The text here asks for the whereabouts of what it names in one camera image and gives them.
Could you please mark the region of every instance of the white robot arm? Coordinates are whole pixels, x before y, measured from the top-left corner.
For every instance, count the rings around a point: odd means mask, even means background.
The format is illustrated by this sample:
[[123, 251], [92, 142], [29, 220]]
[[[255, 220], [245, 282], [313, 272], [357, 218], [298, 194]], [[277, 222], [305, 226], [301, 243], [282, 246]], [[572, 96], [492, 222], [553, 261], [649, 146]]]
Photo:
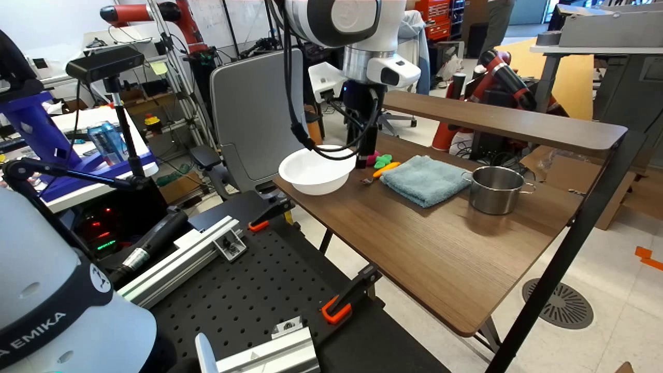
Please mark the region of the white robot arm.
[[276, 0], [285, 28], [320, 47], [343, 47], [343, 70], [332, 64], [309, 69], [314, 98], [339, 96], [343, 78], [410, 87], [418, 67], [398, 56], [398, 28], [406, 0]]

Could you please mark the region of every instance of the gray towel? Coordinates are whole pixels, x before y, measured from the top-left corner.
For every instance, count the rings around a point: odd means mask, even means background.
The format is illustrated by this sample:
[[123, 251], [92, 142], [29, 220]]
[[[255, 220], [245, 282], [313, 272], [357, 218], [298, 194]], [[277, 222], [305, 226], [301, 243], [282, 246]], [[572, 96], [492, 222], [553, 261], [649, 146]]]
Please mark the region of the gray towel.
[[388, 172], [382, 183], [412, 204], [431, 208], [467, 188], [471, 184], [471, 172], [426, 156], [416, 156]]

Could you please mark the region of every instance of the floor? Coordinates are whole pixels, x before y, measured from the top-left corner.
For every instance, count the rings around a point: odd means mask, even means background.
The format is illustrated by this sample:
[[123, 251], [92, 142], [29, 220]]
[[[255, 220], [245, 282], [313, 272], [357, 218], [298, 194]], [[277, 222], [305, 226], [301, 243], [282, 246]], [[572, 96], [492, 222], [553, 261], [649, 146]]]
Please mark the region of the floor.
[[[406, 123], [394, 123], [394, 128], [406, 142], [429, 146], [438, 123], [418, 118], [416, 128]], [[328, 144], [343, 142], [343, 124], [333, 110], [326, 110], [326, 131]], [[311, 243], [320, 243], [326, 229], [314, 218], [301, 208], [294, 210], [294, 218]], [[561, 238], [563, 232], [492, 314], [502, 336], [523, 305], [521, 284], [542, 273]], [[510, 372], [614, 373], [624, 361], [630, 361], [635, 373], [660, 372], [663, 272], [640, 263], [633, 255], [635, 246], [650, 249], [653, 257], [663, 261], [660, 220], [624, 212], [611, 230], [595, 230], [563, 277], [563, 284], [589, 299], [595, 322], [587, 329], [572, 331], [538, 320]], [[328, 257], [346, 275], [354, 275], [367, 265], [339, 238], [332, 238]], [[377, 296], [386, 301], [386, 311], [451, 372], [484, 372], [490, 358], [484, 346], [451, 334], [389, 277], [377, 282]]]

